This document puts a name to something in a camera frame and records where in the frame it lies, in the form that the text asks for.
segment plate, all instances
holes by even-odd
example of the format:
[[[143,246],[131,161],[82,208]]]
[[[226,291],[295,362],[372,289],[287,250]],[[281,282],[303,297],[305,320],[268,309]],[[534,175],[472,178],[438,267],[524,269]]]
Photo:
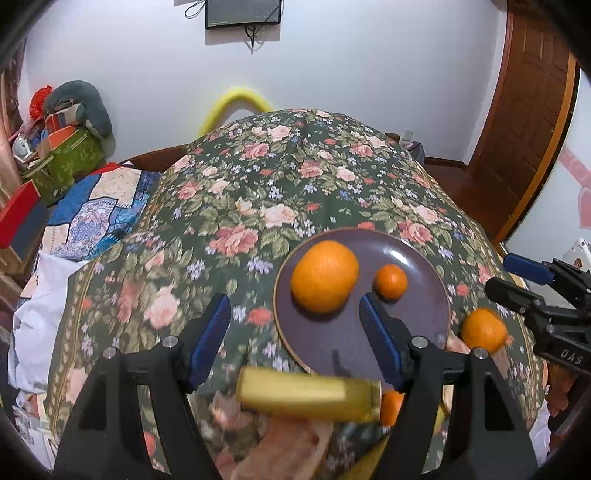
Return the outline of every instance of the plate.
[[[350,248],[359,261],[359,278],[347,303],[331,316],[316,316],[298,307],[291,296],[291,274],[310,247],[334,240]],[[387,233],[340,228],[300,244],[285,259],[273,295],[277,329],[294,359],[309,373],[383,380],[365,331],[359,322],[359,300],[371,291],[376,272],[386,264],[399,265],[408,288],[386,311],[400,318],[412,335],[423,335],[439,348],[445,346],[450,320],[447,291],[419,252]]]

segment green floral cloth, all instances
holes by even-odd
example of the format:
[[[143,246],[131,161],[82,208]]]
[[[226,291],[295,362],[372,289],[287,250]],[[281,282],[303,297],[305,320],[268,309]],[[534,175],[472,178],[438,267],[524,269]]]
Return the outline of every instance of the green floral cloth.
[[[233,397],[241,366],[300,370],[273,322],[277,272],[300,242],[343,226],[378,229],[421,252],[447,288],[454,332],[477,307],[498,311],[511,335],[504,374],[531,424],[543,397],[542,364],[522,320],[485,298],[488,278],[511,278],[480,226],[383,134],[345,115],[294,109],[198,139],[163,175],[134,232],[70,278],[46,400],[53,433],[62,434],[104,348],[148,349],[221,291],[233,320],[190,404],[228,477],[265,431],[265,416],[241,411]],[[153,465],[166,469],[147,391],[140,405]],[[335,425],[317,478],[334,478],[384,434],[373,424]],[[444,427],[434,436],[426,469],[440,460],[445,435]]]

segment wooden door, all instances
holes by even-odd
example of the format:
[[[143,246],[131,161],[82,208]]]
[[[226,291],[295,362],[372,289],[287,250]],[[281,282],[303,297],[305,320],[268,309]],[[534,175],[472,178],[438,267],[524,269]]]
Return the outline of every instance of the wooden door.
[[[504,66],[469,166],[502,212],[492,233],[504,240],[531,204],[560,149],[576,62],[542,19],[508,14]]]

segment silver bolt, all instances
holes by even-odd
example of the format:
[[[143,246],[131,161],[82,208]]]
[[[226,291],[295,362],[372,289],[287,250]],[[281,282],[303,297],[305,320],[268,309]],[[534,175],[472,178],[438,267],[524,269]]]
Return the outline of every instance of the silver bolt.
[[[114,346],[108,346],[107,348],[105,348],[103,350],[103,356],[106,359],[111,359],[113,358],[115,355],[117,355],[117,349]]]
[[[166,348],[177,346],[177,343],[178,337],[175,337],[174,335],[169,335],[162,340],[162,345],[164,345]]]
[[[425,348],[429,344],[427,339],[421,336],[413,337],[411,343],[417,348]]]
[[[476,358],[479,358],[480,360],[484,360],[485,358],[488,358],[488,352],[486,351],[486,349],[482,348],[481,346],[477,346],[474,350],[474,355]]]

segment yellow arch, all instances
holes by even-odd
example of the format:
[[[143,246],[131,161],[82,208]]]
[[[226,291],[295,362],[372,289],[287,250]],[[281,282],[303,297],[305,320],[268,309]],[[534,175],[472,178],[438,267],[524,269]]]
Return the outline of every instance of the yellow arch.
[[[199,129],[197,136],[201,137],[202,135],[208,134],[210,131],[212,131],[224,110],[236,100],[244,100],[245,102],[248,102],[256,107],[261,112],[273,111],[271,105],[269,105],[269,103],[258,93],[245,88],[233,88],[213,105],[212,109],[207,114],[203,125]]]

